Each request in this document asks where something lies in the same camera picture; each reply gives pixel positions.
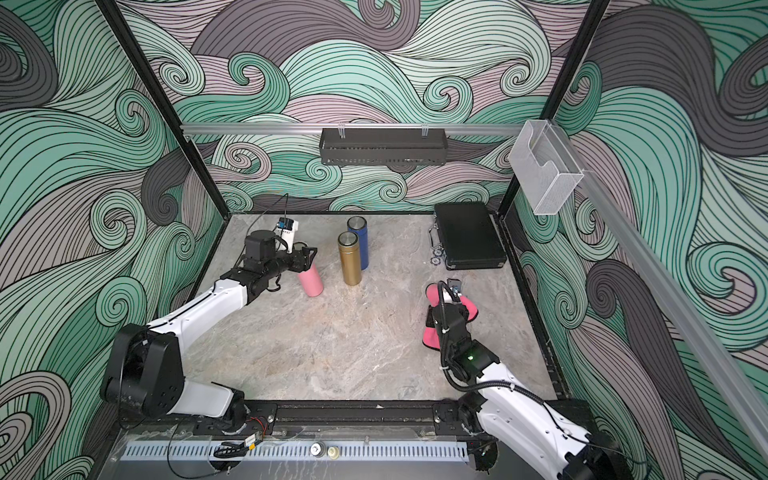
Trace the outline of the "pink microfiber cloth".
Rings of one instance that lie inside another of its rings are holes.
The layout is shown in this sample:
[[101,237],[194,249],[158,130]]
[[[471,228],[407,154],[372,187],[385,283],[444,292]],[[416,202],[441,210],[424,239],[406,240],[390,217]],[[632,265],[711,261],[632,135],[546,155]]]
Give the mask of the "pink microfiber cloth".
[[425,290],[430,304],[422,336],[422,344],[427,348],[439,351],[441,339],[445,334],[451,339],[461,335],[468,336],[467,325],[474,321],[479,313],[477,306],[461,293],[456,293],[449,286],[449,291],[442,289],[437,283],[429,284]]

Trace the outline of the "pink thermos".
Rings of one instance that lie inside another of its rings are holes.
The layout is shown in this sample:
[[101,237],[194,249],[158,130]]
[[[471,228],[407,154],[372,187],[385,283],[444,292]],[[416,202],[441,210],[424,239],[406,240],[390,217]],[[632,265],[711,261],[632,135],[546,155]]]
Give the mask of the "pink thermos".
[[298,279],[307,296],[317,297],[324,290],[322,279],[319,275],[319,272],[317,270],[317,267],[314,261],[314,258],[317,254],[317,249],[314,247],[309,247],[304,242],[296,242],[294,244],[294,248],[300,249],[300,250],[305,250],[305,249],[310,250],[310,253],[308,254],[309,269],[299,273]]

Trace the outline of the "gold thermos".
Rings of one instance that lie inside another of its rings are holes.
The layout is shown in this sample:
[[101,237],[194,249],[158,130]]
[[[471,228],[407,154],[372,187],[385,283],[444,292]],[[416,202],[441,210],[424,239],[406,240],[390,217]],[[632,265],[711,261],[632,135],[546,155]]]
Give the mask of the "gold thermos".
[[359,237],[352,231],[339,234],[337,245],[344,282],[356,286],[362,281],[362,264]]

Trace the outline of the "blue thermos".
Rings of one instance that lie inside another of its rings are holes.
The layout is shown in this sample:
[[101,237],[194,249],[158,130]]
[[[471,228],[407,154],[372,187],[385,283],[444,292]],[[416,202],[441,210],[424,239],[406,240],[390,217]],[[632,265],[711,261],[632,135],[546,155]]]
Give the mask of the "blue thermos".
[[361,269],[366,270],[369,266],[368,222],[362,216],[353,216],[347,220],[347,229],[358,237]]

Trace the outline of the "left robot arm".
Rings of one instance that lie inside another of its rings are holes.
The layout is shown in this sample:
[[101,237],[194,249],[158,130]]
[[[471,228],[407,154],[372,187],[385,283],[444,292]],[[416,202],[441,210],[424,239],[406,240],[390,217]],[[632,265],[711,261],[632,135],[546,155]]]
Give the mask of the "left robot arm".
[[141,418],[197,416],[220,423],[224,430],[239,429],[248,417],[244,393],[189,380],[183,354],[225,317],[277,288],[283,273],[309,271],[316,255],[315,247],[294,243],[290,234],[249,233],[238,260],[210,289],[146,325],[128,324],[118,331],[101,399]]

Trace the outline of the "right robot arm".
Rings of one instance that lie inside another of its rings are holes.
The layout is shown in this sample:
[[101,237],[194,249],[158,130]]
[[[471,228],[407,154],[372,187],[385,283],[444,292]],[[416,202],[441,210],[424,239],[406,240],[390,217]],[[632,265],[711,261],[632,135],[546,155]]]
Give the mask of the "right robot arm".
[[467,329],[469,309],[455,295],[439,293],[430,318],[440,368],[462,393],[459,417],[471,436],[490,436],[543,479],[626,479],[628,461],[599,444],[594,434],[525,387],[500,358]]

